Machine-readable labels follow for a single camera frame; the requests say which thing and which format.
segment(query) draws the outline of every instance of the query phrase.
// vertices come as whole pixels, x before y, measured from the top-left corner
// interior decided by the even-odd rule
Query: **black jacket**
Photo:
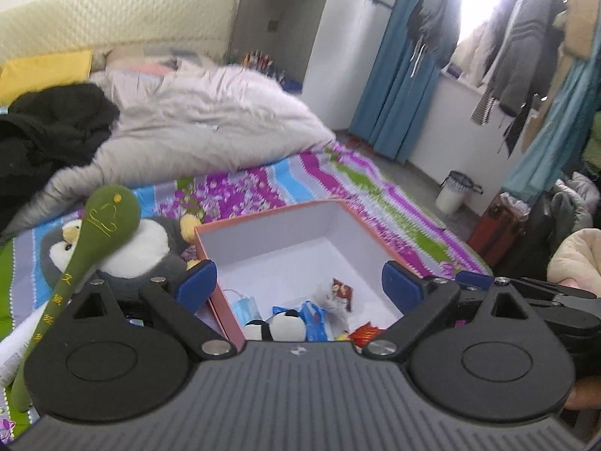
[[[118,116],[91,83],[17,98],[0,115],[0,232],[56,170],[90,164]]]

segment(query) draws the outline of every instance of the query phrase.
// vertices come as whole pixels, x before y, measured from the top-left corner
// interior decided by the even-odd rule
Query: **gray floor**
[[[380,168],[382,174],[399,185],[408,197],[411,197],[420,207],[429,210],[436,215],[456,236],[464,241],[468,240],[474,226],[478,222],[478,215],[468,209],[465,205],[452,216],[446,216],[436,207],[436,197],[440,192],[438,184],[418,170],[410,163],[400,165],[389,159],[374,154],[366,144],[356,146],[349,144],[349,135],[346,132],[336,132],[337,139],[363,156],[370,158]]]

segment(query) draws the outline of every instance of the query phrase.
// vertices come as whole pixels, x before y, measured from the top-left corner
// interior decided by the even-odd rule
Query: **red snack wrapper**
[[[332,293],[335,297],[346,300],[346,311],[353,310],[353,289],[335,278],[332,279]]]
[[[382,332],[384,332],[384,329],[379,329],[375,325],[371,325],[371,322],[368,322],[367,324],[363,324],[354,333],[352,333],[349,336],[349,339],[352,340],[355,346],[363,349],[369,341],[374,339],[375,336],[378,336]]]

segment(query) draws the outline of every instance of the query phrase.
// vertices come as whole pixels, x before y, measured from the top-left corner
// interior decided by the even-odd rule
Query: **penguin's beak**
[[[77,244],[79,240],[79,229],[76,227],[63,227],[62,238],[69,244]]]

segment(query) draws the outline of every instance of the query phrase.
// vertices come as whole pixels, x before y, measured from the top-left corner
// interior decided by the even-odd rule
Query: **yellow pillow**
[[[84,81],[91,63],[91,50],[8,61],[0,74],[0,106],[7,107],[28,91]]]

